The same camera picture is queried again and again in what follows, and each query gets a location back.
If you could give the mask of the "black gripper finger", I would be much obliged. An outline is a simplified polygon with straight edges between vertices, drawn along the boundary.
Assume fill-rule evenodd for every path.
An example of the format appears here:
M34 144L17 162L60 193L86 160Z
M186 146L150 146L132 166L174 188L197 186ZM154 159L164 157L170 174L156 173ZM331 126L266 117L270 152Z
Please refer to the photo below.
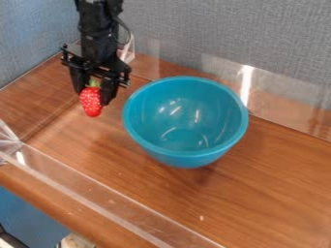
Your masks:
M106 106L116 97L118 83L113 77L104 77L101 82L101 104Z
M72 80L72 87L76 93L80 93L89 82L89 75L86 72L77 67L69 68L69 75Z

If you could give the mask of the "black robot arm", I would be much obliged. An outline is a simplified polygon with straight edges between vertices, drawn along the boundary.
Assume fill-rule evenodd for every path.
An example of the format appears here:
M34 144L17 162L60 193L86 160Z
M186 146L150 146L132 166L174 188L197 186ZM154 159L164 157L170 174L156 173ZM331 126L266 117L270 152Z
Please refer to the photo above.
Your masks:
M129 43L132 33L118 18L124 0L73 0L78 13L80 44L61 46L61 63L68 67L73 91L80 94L92 77L101 80L101 105L129 85L130 66L117 49Z

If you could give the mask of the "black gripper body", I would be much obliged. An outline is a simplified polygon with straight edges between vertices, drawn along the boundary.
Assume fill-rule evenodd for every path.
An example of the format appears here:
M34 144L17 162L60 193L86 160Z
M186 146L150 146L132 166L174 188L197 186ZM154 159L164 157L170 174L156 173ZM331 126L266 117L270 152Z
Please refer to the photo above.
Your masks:
M112 53L101 63L90 62L81 55L81 45L62 44L61 63L68 67L68 71L70 67L81 68L89 75L89 78L114 78L121 87L130 85L129 74L132 68L118 59L116 53Z

